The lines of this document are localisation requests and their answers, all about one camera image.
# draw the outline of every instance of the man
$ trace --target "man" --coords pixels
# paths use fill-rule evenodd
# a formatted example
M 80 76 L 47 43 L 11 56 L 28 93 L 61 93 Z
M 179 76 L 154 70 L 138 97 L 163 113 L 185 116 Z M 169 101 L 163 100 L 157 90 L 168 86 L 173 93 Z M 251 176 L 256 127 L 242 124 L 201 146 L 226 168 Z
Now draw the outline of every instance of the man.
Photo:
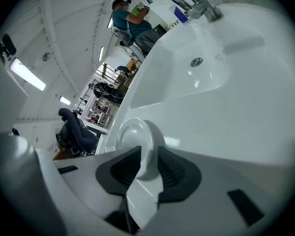
M 115 72 L 117 72 L 118 70 L 119 71 L 124 71 L 126 77 L 129 78 L 128 73 L 130 73 L 130 71 L 128 70 L 128 67 L 120 65 L 120 66 L 117 67 L 117 69 L 115 69 Z
M 151 24 L 144 20 L 148 14 L 148 9 L 144 8 L 139 15 L 134 15 L 128 11 L 129 4 L 124 0 L 115 0 L 113 2 L 113 22 L 114 25 L 121 29 L 127 30 L 127 21 L 129 22 L 129 30 L 134 41 L 144 53 L 149 53 L 159 35 L 152 29 Z

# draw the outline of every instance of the faucet handle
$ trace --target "faucet handle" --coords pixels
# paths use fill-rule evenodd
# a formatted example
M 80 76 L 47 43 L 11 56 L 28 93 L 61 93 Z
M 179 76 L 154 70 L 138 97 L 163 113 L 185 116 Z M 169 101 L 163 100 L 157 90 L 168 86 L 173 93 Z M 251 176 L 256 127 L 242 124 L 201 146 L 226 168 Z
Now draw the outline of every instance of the faucet handle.
M 185 0 L 172 0 L 175 4 L 179 5 L 185 11 L 191 10 L 192 6 L 188 4 Z
M 188 12 L 185 12 L 185 16 L 190 16 L 193 19 L 199 19 L 207 10 L 207 7 L 201 3 L 201 4 L 195 4 L 192 6 L 191 10 L 188 10 Z

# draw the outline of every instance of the white sink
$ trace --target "white sink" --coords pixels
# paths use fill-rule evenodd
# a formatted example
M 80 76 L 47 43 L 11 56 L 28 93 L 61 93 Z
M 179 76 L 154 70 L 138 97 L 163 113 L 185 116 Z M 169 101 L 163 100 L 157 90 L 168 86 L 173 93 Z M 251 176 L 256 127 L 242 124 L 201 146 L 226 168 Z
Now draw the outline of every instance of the white sink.
M 174 28 L 161 39 L 131 107 L 219 88 L 229 77 L 226 63 L 214 55 L 220 53 L 222 47 L 196 22 Z M 202 58 L 203 63 L 191 67 L 195 58 Z
M 115 146 L 122 123 L 136 117 L 153 123 L 156 145 L 241 162 L 295 164 L 295 27 L 254 5 L 218 9 L 218 21 L 190 20 L 155 44 L 107 147 Z M 191 67 L 194 58 L 203 62 Z

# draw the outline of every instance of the ceiling light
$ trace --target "ceiling light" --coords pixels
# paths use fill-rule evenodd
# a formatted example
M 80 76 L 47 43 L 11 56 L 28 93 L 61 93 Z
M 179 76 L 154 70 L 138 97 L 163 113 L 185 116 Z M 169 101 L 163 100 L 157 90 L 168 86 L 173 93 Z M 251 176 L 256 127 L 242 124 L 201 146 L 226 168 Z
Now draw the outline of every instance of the ceiling light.
M 15 72 L 19 75 L 23 80 L 32 84 L 34 87 L 43 91 L 45 89 L 46 84 L 43 83 L 39 78 L 37 78 L 31 71 L 29 71 L 26 66 L 23 65 L 22 62 L 18 58 L 15 58 L 10 64 L 11 71 Z
M 63 102 L 64 104 L 67 104 L 67 105 L 70 105 L 71 104 L 71 101 L 68 101 L 66 98 L 64 98 L 64 97 L 60 97 L 60 100 L 59 101 L 61 101 L 61 102 Z
M 113 25 L 113 19 L 111 18 L 110 21 L 109 21 L 109 23 L 108 23 L 107 28 L 110 28 L 112 25 Z
M 102 58 L 103 58 L 103 52 L 104 52 L 104 47 L 102 47 L 100 49 L 100 54 L 99 54 L 99 60 L 98 61 L 101 61 L 102 60 Z

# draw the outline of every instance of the ceiling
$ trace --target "ceiling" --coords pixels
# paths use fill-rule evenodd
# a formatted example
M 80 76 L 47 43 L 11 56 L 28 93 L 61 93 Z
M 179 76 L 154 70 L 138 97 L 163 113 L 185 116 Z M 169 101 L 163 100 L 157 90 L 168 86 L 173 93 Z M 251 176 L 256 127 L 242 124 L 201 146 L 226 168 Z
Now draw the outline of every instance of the ceiling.
M 20 61 L 41 79 L 40 91 L 15 75 L 29 97 L 17 123 L 54 122 L 58 110 L 67 107 L 60 96 L 74 103 L 100 66 L 116 39 L 107 29 L 114 0 L 21 0 L 0 29 L 0 38 L 8 33 Z M 50 52 L 48 61 L 44 53 Z

